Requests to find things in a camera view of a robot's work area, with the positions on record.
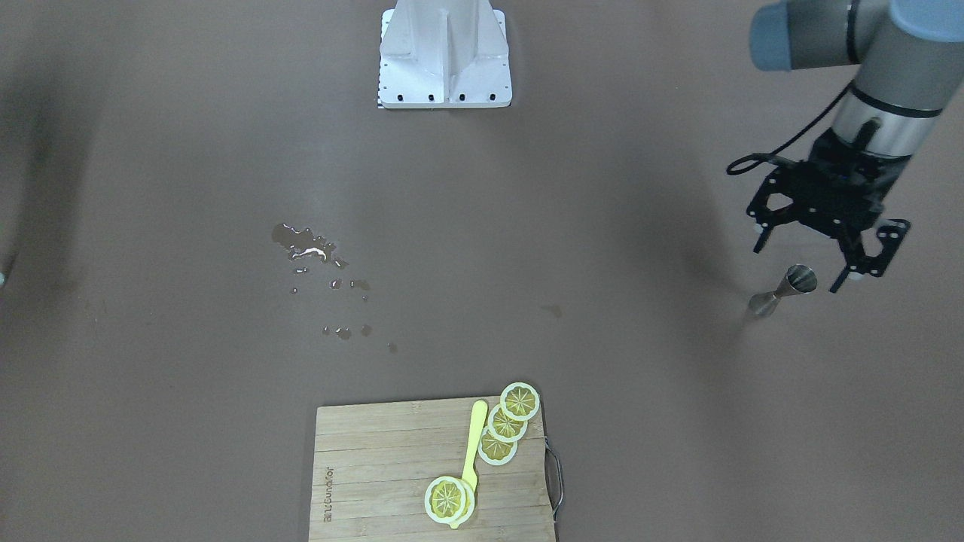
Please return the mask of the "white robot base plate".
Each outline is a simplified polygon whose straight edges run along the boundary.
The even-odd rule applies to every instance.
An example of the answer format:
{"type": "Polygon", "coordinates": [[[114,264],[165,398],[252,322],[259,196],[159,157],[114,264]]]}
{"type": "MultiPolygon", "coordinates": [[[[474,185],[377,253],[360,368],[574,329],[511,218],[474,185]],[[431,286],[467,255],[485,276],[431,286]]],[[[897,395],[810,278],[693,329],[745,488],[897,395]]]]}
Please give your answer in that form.
{"type": "Polygon", "coordinates": [[[388,110],[506,108],[506,16],[489,1],[399,1],[381,15],[377,104],[388,110]]]}

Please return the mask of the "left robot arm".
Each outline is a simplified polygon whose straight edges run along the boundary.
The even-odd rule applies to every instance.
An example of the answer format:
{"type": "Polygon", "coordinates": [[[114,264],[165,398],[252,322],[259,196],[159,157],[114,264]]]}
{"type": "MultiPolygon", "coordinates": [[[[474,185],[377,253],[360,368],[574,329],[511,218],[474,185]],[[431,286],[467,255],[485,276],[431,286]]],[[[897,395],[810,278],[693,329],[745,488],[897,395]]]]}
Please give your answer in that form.
{"type": "Polygon", "coordinates": [[[799,223],[837,241],[846,264],[831,285],[883,275],[911,225],[885,219],[884,199],[962,85],[960,1],[779,1],[754,15],[752,62],[761,71],[857,65],[828,107],[831,126],[807,158],[781,151],[729,165],[739,175],[773,165],[747,207],[761,251],[775,227],[799,223]]]}

